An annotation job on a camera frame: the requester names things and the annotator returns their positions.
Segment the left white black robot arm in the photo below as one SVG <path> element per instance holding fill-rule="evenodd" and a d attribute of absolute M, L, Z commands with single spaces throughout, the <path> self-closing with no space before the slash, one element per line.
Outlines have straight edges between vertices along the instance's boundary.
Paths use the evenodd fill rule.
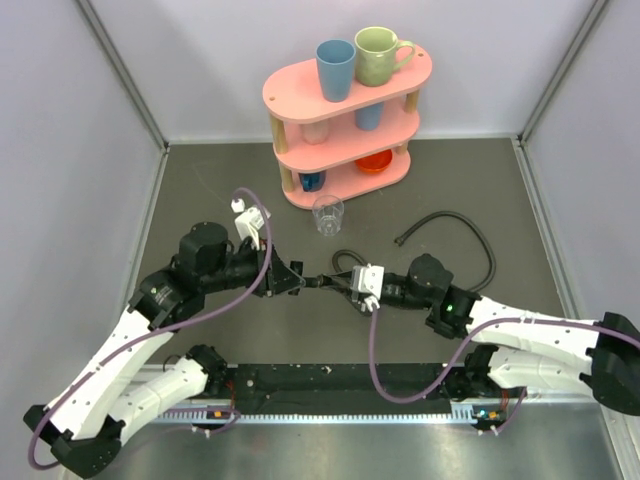
<path fill-rule="evenodd" d="M 170 263 L 147 276 L 91 362 L 59 397 L 34 405 L 23 420 L 58 464 L 90 479 L 104 471 L 147 423 L 189 397 L 226 387 L 226 361 L 211 346 L 192 347 L 174 367 L 130 390 L 133 377 L 205 298 L 236 288 L 272 296 L 304 286 L 303 264 L 284 263 L 266 240 L 250 235 L 234 246 L 220 224 L 194 225 Z"/>

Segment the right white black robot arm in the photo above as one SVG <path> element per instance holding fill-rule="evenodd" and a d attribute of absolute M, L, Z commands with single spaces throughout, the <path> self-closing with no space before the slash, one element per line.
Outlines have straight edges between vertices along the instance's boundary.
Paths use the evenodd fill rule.
<path fill-rule="evenodd" d="M 437 334 L 477 343 L 465 361 L 476 394 L 533 388 L 592 396 L 622 414 L 639 413 L 639 330 L 624 315 L 567 319 L 518 309 L 464 290 L 429 254 L 414 259 L 405 275 L 379 265 L 322 275 L 320 287 L 348 298 L 361 312 L 381 307 L 425 310 Z"/>

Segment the black valve fitting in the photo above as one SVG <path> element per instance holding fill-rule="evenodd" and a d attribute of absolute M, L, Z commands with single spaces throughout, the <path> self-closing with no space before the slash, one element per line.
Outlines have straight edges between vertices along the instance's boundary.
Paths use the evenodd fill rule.
<path fill-rule="evenodd" d="M 291 296 L 298 296 L 302 289 L 305 288 L 320 288 L 323 283 L 323 275 L 304 276 L 303 269 L 304 263 L 302 261 L 292 260 L 289 263 L 290 270 L 296 274 L 298 286 L 288 292 Z"/>

